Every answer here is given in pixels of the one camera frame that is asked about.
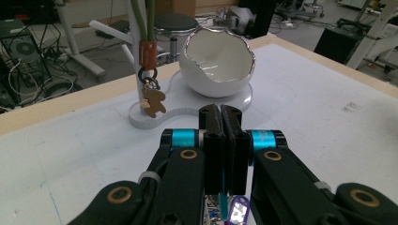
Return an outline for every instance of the ceramic bowl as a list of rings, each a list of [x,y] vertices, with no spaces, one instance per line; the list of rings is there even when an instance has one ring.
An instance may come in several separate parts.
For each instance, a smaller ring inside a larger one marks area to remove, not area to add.
[[[248,84],[254,61],[241,37],[225,29],[200,28],[188,36],[179,66],[190,88],[206,97],[223,98]]]

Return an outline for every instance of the computer tower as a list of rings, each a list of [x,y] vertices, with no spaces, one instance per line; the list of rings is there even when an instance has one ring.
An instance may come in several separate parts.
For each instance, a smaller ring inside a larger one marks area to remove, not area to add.
[[[21,19],[27,24],[58,21],[54,0],[1,0],[0,20]]]
[[[50,80],[51,75],[38,45],[19,19],[0,21],[0,41],[26,86]]]
[[[325,28],[314,52],[346,64],[357,49],[362,36],[338,27]]]

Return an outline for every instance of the white table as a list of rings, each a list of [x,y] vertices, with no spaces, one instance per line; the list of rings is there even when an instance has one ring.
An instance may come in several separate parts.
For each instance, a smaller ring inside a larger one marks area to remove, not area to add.
[[[257,62],[243,128],[281,130],[333,191],[357,182],[398,203],[397,90],[276,37],[250,45]],[[160,80],[177,70],[161,67]],[[137,181],[165,128],[197,128],[188,115],[132,127],[134,89],[130,76],[0,115],[0,224],[66,224],[106,185]]]

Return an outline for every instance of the black stool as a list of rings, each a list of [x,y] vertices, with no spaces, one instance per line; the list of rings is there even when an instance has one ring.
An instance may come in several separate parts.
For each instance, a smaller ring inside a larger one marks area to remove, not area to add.
[[[155,33],[170,38],[170,52],[162,53],[158,57],[167,55],[166,63],[177,61],[177,38],[187,36],[198,28],[198,22],[187,15],[179,13],[164,13],[155,16]]]

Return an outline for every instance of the chair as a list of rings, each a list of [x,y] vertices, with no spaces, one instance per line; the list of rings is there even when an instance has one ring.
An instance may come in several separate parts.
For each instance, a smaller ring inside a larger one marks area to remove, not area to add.
[[[321,13],[319,14],[319,17],[324,17],[325,14],[323,13],[323,7],[318,5],[317,1],[318,0],[314,0],[312,3],[304,3],[304,7],[302,9],[305,10],[305,7],[312,8],[315,13],[320,9]]]
[[[170,38],[170,52],[158,55],[167,56],[166,63],[177,61],[177,38],[187,36],[198,28],[198,22],[187,15],[180,13],[163,13],[155,16],[155,33]]]

